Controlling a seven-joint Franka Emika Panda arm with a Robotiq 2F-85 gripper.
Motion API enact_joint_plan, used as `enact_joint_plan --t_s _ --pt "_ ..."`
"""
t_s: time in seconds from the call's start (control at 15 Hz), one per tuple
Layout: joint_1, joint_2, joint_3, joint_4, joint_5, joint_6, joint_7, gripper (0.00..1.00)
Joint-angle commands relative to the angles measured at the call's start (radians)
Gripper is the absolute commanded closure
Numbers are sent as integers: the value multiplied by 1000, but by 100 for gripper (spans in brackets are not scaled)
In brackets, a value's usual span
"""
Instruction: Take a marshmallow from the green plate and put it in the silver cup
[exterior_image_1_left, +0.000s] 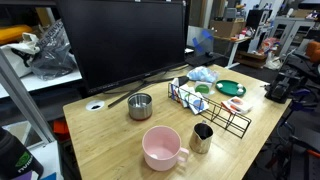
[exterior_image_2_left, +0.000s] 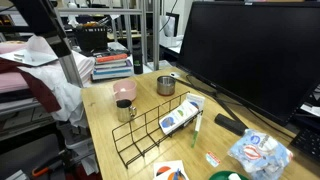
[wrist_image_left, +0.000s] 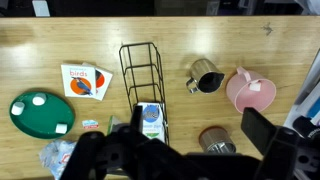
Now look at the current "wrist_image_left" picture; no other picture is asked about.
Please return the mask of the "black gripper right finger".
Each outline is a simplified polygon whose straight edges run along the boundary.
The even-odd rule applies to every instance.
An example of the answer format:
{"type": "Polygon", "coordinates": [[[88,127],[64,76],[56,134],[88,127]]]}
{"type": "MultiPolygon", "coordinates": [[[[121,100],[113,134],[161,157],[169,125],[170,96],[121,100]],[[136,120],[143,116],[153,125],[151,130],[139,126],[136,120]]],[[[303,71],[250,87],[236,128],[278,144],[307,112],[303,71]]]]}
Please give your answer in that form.
{"type": "Polygon", "coordinates": [[[276,127],[252,107],[244,109],[241,129],[262,155],[276,132],[276,127]]]}

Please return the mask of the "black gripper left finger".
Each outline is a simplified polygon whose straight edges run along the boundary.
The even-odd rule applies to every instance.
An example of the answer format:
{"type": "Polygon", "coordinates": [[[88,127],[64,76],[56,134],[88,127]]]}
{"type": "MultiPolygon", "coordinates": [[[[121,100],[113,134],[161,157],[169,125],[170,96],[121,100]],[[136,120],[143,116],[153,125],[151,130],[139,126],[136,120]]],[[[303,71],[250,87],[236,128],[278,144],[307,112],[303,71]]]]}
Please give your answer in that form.
{"type": "Polygon", "coordinates": [[[136,129],[139,132],[142,131],[142,124],[143,124],[142,110],[143,108],[140,105],[136,105],[133,109],[131,120],[130,120],[131,127],[136,129]]]}

